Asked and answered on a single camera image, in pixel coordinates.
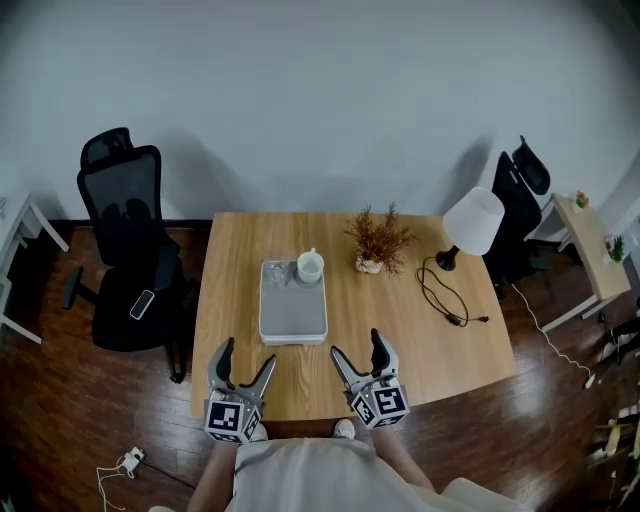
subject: black office chair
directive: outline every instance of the black office chair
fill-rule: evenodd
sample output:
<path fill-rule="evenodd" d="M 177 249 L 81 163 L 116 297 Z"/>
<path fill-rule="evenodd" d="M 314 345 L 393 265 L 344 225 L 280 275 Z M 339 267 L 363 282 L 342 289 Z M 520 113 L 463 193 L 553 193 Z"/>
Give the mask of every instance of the black office chair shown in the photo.
<path fill-rule="evenodd" d="M 496 286 L 502 279 L 515 283 L 539 270 L 533 265 L 524 238 L 542 221 L 542 212 L 532 195 L 546 194 L 551 184 L 549 171 L 520 136 L 521 145 L 513 161 L 502 152 L 493 181 L 492 192 L 504 205 L 505 213 L 491 249 L 484 256 L 489 275 Z"/>
<path fill-rule="evenodd" d="M 78 188 L 89 211 L 100 251 L 110 268 L 100 292 L 81 283 L 82 267 L 69 276 L 63 309 L 76 295 L 95 304 L 93 342 L 120 352 L 166 349 L 171 380 L 185 375 L 186 332 L 183 301 L 197 283 L 187 282 L 178 257 L 180 247 L 164 230 L 160 211 L 160 152 L 154 146 L 134 148 L 127 128 L 116 128 L 87 142 L 80 158 Z M 139 320 L 131 308 L 143 290 L 155 294 Z M 179 342 L 176 372 L 173 342 Z"/>

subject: shoe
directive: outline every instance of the shoe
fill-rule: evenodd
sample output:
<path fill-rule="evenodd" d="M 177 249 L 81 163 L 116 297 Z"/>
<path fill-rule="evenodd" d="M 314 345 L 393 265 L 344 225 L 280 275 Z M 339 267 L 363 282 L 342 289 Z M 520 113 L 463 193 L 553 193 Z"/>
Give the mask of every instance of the shoe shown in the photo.
<path fill-rule="evenodd" d="M 631 334 L 621 334 L 617 338 L 613 335 L 613 329 L 611 330 L 611 338 L 613 339 L 613 344 L 616 347 L 617 352 L 617 362 L 618 366 L 622 364 L 622 360 L 626 355 L 629 347 L 623 348 L 627 343 L 629 343 L 634 337 Z"/>
<path fill-rule="evenodd" d="M 269 440 L 269 434 L 267 434 L 267 429 L 264 428 L 264 425 L 262 423 L 258 423 L 256 425 L 256 428 L 253 431 L 253 434 L 251 434 L 250 441 L 252 443 L 257 443 L 259 441 L 268 441 L 268 440 Z"/>
<path fill-rule="evenodd" d="M 344 437 L 347 439 L 355 439 L 356 438 L 356 428 L 353 426 L 351 420 L 342 419 L 336 423 L 336 426 L 333 427 L 333 436 L 332 437 Z"/>

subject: wooden floor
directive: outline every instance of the wooden floor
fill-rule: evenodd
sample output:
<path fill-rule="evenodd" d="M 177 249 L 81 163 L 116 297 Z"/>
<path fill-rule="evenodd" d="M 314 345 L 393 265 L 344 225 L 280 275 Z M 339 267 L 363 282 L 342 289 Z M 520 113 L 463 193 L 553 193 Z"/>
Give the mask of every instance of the wooden floor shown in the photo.
<path fill-rule="evenodd" d="M 201 421 L 189 415 L 190 379 L 171 383 L 162 349 L 124 354 L 93 346 L 92 306 L 82 299 L 72 311 L 60 309 L 73 267 L 85 267 L 84 282 L 94 289 L 104 273 L 91 230 L 62 234 L 71 246 L 68 254 L 43 234 L 20 249 L 10 276 L 9 316 L 41 334 L 42 346 L 6 328 L 0 334 L 0 457 L 3 480 L 11 479 L 22 497 L 17 510 L 101 510 L 96 466 L 112 467 L 134 445 L 150 463 L 195 485 L 212 443 Z M 208 232 L 171 235 L 182 246 L 185 274 L 199 278 Z M 542 325 L 587 298 L 589 286 L 584 269 L 568 254 L 540 252 L 552 270 L 520 287 Z M 634 292 L 606 308 L 613 324 L 634 315 L 640 289 L 635 275 L 633 286 Z M 502 309 L 518 375 L 416 407 L 398 430 L 437 489 L 466 477 L 537 510 L 583 509 L 584 493 L 575 484 L 584 481 L 594 425 L 636 399 L 636 360 L 608 366 L 591 389 L 583 389 L 585 372 L 559 359 L 535 330 L 521 298 L 511 289 L 506 294 Z M 551 338 L 561 351 L 593 364 L 603 329 L 595 318 L 575 319 L 553 330 Z M 272 437 L 325 436 L 332 422 L 266 426 Z M 362 428 L 358 437 L 369 441 Z M 152 505 L 184 510 L 192 493 L 147 467 L 135 480 L 110 479 L 105 487 L 110 501 L 130 511 Z"/>

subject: chair headrest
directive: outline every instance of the chair headrest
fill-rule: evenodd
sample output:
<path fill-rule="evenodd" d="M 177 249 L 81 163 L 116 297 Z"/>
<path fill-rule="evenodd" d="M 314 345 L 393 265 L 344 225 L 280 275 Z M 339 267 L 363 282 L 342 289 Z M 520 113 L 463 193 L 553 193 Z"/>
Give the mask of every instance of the chair headrest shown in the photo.
<path fill-rule="evenodd" d="M 521 144 L 513 154 L 513 163 L 522 176 L 522 179 L 529 185 L 535 194 L 541 196 L 549 191 L 551 176 L 545 165 L 535 155 L 531 148 L 520 135 Z"/>
<path fill-rule="evenodd" d="M 80 155 L 80 168 L 89 170 L 101 160 L 126 159 L 128 155 L 133 154 L 135 154 L 135 148 L 131 143 L 129 128 L 114 128 L 96 135 L 84 145 Z"/>

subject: chair seat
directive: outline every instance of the chair seat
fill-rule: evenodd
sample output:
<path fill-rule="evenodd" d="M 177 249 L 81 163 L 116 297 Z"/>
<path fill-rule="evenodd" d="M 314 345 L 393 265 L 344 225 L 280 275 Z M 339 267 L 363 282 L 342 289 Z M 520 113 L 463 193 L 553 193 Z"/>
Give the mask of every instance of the chair seat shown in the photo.
<path fill-rule="evenodd" d="M 174 275 L 182 276 L 179 259 Z M 93 342 L 98 347 L 133 352 L 175 340 L 182 313 L 179 286 L 156 292 L 140 320 L 129 314 L 143 290 L 153 291 L 153 282 L 153 272 L 148 270 L 107 270 L 93 316 Z"/>

